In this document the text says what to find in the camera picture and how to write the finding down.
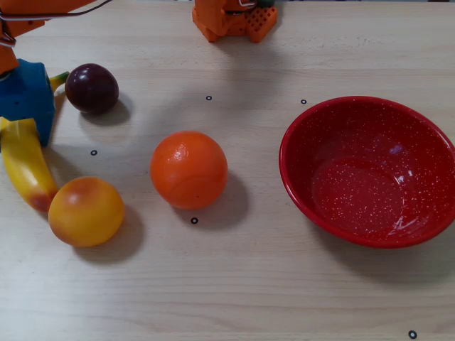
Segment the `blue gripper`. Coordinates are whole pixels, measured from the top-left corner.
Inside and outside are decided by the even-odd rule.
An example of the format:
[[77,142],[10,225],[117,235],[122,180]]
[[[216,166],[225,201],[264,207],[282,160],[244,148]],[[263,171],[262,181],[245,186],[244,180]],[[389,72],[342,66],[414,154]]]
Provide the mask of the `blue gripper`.
[[47,146],[56,109],[43,63],[19,59],[19,66],[1,81],[1,116],[9,121],[34,119],[41,146]]

